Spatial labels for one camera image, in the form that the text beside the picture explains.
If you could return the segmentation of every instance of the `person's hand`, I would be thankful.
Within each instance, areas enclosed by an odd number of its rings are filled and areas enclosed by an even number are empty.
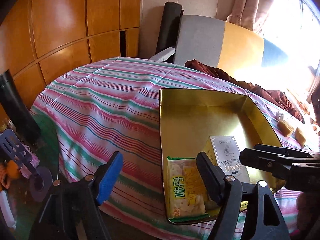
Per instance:
[[[297,227],[310,230],[320,215],[320,194],[301,193],[297,198]]]

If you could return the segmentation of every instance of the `maroon fabric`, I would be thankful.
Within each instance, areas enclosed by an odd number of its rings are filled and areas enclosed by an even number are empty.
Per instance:
[[[209,76],[229,81],[241,88],[247,89],[250,92],[275,104],[276,106],[279,106],[283,110],[289,112],[298,120],[302,121],[301,114],[292,106],[291,102],[287,99],[285,94],[279,90],[264,90],[259,85],[252,85],[251,83],[246,83],[244,81],[237,81],[233,77],[230,77],[228,73],[224,72],[223,70],[207,66],[195,59],[187,61],[185,63],[185,66],[206,73]]]

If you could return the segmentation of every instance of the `white armrest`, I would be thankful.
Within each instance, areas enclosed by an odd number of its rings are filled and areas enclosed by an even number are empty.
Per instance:
[[[164,62],[165,60],[167,60],[170,56],[172,56],[175,53],[176,49],[173,47],[169,47],[157,54],[155,54],[154,56],[152,56],[150,59],[151,60],[155,60],[155,61],[160,61],[160,62]]]

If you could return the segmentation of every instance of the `silver screw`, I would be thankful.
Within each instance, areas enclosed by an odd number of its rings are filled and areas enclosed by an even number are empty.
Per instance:
[[[53,183],[52,183],[54,186],[59,186],[61,184],[61,181],[60,180],[55,180]]]
[[[89,175],[85,176],[84,179],[86,181],[92,181],[94,179],[94,176],[92,174],[89,174]]]
[[[267,186],[267,183],[266,183],[264,180],[260,180],[260,181],[259,181],[259,185],[260,185],[261,187],[266,187],[266,186]]]
[[[231,176],[231,175],[227,175],[227,176],[226,176],[226,180],[227,180],[227,181],[235,181],[235,177],[234,177],[234,176]]]

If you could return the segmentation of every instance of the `striped tablecloth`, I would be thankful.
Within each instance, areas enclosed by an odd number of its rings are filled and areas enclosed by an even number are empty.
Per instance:
[[[159,141],[159,90],[196,88],[248,95],[268,119],[283,146],[298,147],[284,138],[275,114],[290,114],[236,85],[184,66],[118,57],[72,70],[39,94],[31,112],[46,114],[57,125],[60,170],[69,181],[92,174],[114,151],[124,155],[124,167],[101,209],[112,217],[161,239],[206,239],[213,223],[174,226],[165,217]],[[292,118],[297,125],[301,123]],[[308,145],[317,150],[317,137]],[[296,229],[296,197],[286,189],[276,194],[289,231]],[[241,213],[235,239],[240,239]]]

